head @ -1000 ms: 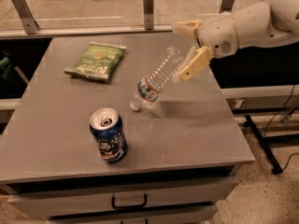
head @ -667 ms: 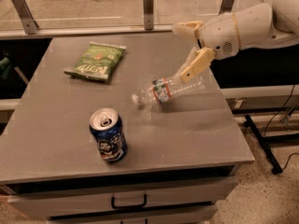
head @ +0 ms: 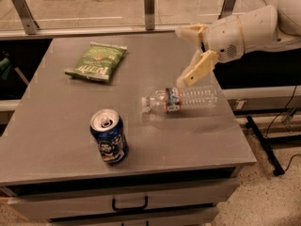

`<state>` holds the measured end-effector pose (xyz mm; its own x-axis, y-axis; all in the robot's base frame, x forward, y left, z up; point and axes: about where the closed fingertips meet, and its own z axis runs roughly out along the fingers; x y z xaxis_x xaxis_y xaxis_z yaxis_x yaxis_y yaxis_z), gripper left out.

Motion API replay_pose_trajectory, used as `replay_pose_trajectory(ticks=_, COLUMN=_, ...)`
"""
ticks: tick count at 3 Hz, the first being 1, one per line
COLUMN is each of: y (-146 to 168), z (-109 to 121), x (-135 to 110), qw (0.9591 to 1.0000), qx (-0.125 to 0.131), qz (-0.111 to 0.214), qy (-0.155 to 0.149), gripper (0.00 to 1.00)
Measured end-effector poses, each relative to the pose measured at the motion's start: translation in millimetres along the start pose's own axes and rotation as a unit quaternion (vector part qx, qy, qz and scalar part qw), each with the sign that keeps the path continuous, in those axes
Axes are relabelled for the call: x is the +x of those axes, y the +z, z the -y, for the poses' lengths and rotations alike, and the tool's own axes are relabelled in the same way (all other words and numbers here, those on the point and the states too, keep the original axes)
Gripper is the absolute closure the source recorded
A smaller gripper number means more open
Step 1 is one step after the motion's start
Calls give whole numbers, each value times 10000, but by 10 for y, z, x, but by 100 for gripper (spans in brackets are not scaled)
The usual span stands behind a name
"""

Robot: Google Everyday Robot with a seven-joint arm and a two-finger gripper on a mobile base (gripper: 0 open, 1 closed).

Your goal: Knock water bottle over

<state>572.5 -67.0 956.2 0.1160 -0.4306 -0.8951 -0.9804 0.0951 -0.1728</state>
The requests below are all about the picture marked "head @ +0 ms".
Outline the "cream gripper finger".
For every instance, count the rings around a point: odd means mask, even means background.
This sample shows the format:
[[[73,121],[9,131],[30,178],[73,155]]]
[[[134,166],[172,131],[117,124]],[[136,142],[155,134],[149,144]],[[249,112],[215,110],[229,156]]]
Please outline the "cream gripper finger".
[[[177,27],[175,33],[178,38],[194,44],[203,42],[203,32],[208,28],[206,24],[191,24]]]
[[[177,78],[177,87],[184,88],[195,84],[199,79],[203,78],[214,69],[219,58],[220,55],[213,50],[208,50],[204,53],[196,51],[190,64]]]

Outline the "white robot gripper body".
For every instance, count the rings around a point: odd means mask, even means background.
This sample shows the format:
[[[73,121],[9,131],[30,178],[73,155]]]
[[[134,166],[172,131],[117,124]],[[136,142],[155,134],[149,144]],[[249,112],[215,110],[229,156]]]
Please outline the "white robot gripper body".
[[[244,54],[242,28],[237,16],[231,15],[210,24],[203,32],[205,50],[219,54],[219,62],[227,63]]]

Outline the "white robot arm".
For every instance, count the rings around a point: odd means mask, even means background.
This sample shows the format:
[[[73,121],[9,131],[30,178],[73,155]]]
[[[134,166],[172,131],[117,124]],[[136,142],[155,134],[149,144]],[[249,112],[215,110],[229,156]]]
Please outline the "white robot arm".
[[[210,73],[216,64],[254,52],[283,52],[301,44],[301,0],[279,0],[243,15],[230,15],[212,24],[191,24],[175,30],[178,38],[197,46],[190,64],[177,78],[189,87]]]

